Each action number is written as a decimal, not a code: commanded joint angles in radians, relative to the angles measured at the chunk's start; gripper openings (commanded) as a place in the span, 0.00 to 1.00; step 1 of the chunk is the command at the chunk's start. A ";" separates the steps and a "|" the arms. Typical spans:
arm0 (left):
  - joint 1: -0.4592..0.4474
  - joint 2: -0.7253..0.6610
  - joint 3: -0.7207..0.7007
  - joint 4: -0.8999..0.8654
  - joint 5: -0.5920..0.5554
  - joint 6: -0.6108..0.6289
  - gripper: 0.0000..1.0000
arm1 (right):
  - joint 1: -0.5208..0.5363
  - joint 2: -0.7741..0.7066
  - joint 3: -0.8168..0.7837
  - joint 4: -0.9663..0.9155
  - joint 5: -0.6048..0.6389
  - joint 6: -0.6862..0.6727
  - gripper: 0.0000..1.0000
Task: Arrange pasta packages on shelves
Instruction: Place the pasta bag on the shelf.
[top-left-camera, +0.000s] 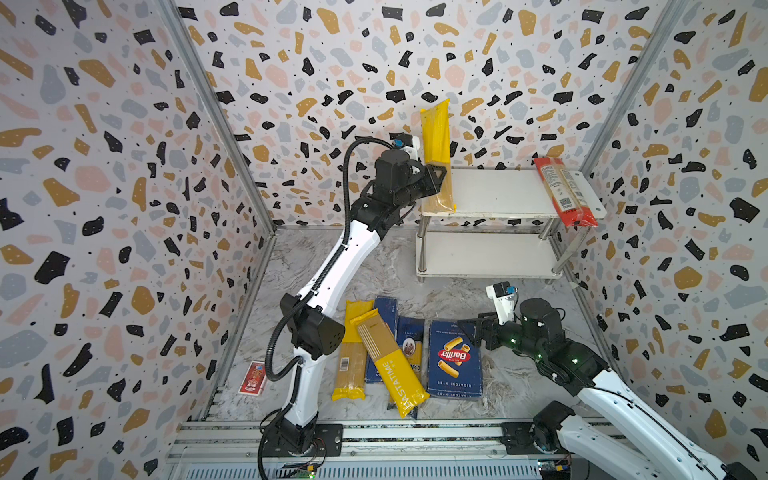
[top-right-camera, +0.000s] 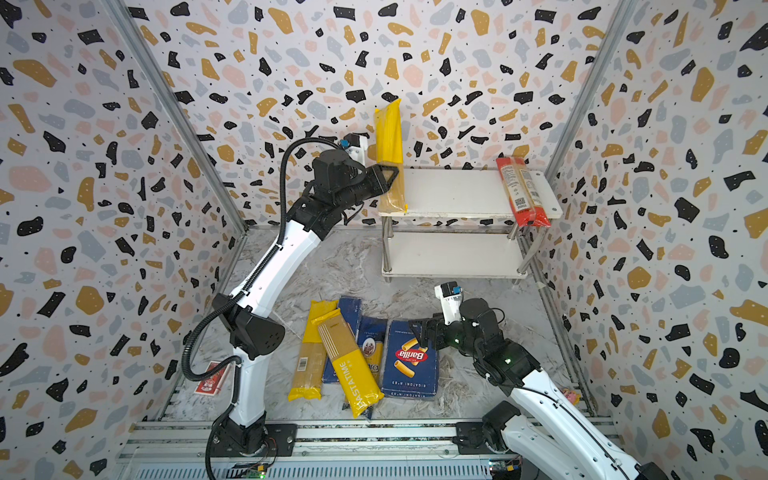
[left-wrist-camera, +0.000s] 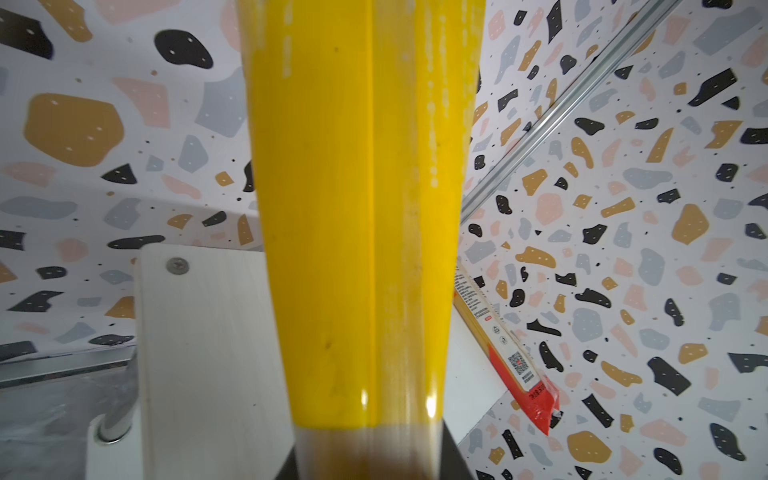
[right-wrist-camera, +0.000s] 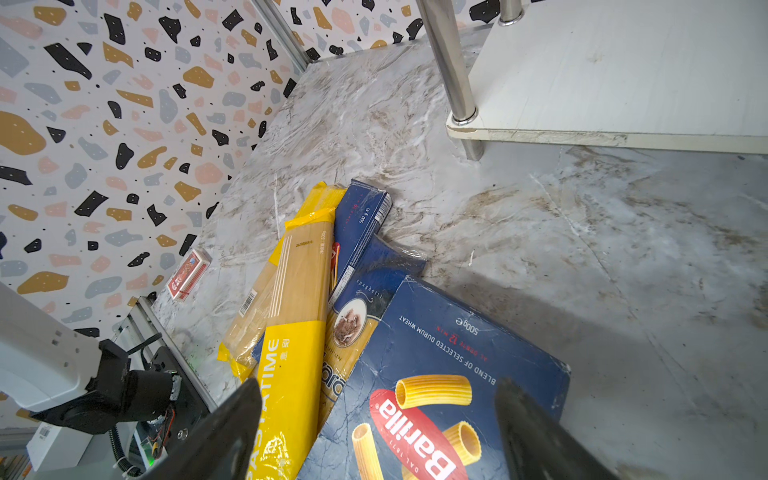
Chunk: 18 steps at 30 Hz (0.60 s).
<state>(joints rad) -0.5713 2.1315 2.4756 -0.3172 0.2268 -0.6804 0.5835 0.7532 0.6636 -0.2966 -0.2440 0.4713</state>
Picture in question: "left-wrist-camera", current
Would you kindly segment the red spaghetti package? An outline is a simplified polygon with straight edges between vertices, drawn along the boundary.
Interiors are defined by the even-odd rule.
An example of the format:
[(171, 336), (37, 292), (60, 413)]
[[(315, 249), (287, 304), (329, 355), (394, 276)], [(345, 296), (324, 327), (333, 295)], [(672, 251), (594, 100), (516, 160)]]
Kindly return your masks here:
[(522, 412), (544, 435), (560, 413), (559, 392), (462, 265), (456, 266), (453, 304)]

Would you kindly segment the yellow spaghetti package with barcode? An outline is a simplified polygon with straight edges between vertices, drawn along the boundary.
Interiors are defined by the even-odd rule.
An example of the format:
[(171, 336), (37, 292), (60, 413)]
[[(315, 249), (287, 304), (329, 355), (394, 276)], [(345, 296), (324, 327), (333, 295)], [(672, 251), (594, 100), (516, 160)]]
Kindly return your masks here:
[(240, 1), (301, 479), (442, 479), (481, 1)]

